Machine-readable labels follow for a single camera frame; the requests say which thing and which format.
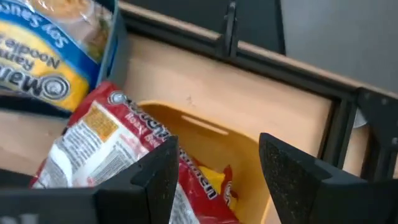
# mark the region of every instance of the plastic wrapper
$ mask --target plastic wrapper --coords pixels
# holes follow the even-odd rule
[[[34,188],[98,185],[162,144],[169,131],[110,82],[92,91],[32,180]],[[239,223],[193,160],[180,150],[170,223]]]
[[[0,0],[0,94],[74,111],[98,82],[111,21],[93,0]]]
[[[216,189],[217,193],[220,194],[228,207],[234,211],[237,196],[231,191],[232,186],[232,169],[231,166],[225,167],[222,173],[216,172],[206,166],[198,166],[201,172],[209,180],[209,183]]]

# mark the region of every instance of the blue and yellow noodle package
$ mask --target blue and yellow noodle package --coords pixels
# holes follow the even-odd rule
[[[99,79],[111,18],[93,0],[0,0],[0,87],[74,111]]]

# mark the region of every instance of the black plastic divider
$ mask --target black plastic divider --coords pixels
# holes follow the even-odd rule
[[[178,156],[177,137],[169,137],[93,188],[27,189],[29,176],[1,170],[0,223],[169,223]]]
[[[373,135],[370,135],[368,145],[364,158],[366,166],[363,166],[361,177],[371,181],[391,179],[394,175],[397,152],[380,146]]]
[[[344,164],[349,137],[353,128],[355,109],[358,106],[357,98],[359,93],[357,87],[239,48],[238,42],[240,38],[236,32],[240,26],[239,14],[236,13],[239,12],[239,2],[236,3],[236,1],[230,0],[225,7],[226,14],[224,16],[224,24],[220,27],[219,33],[221,36],[217,40],[190,32],[189,30],[171,26],[156,19],[137,15],[131,11],[122,10],[122,15],[126,21],[127,29],[131,32],[144,34],[177,47],[182,47],[206,55],[207,57],[230,63],[239,68],[257,73],[264,77],[273,78],[279,82],[292,85],[333,101],[333,104],[338,106],[331,108],[331,116],[324,130],[323,144],[320,146],[320,158],[341,168]],[[398,102],[392,101],[392,104],[398,106]],[[368,119],[370,116],[369,113],[363,110],[362,112],[364,117]],[[396,124],[396,114],[389,114],[388,117],[383,119],[388,119],[391,123]],[[370,123],[371,129],[375,123],[380,122],[381,121],[375,121]],[[375,132],[382,133],[380,129],[375,130]],[[377,139],[382,146],[390,145],[391,140],[385,142],[385,140],[379,137],[377,137]],[[376,152],[382,151],[378,146],[370,150]],[[384,172],[391,173],[391,167],[393,166],[389,167],[389,170]]]
[[[318,157],[339,169],[344,165],[356,110],[356,105],[346,100],[335,101],[330,108],[330,126],[323,133]]]
[[[282,223],[397,223],[398,180],[367,182],[270,134],[259,145]]]

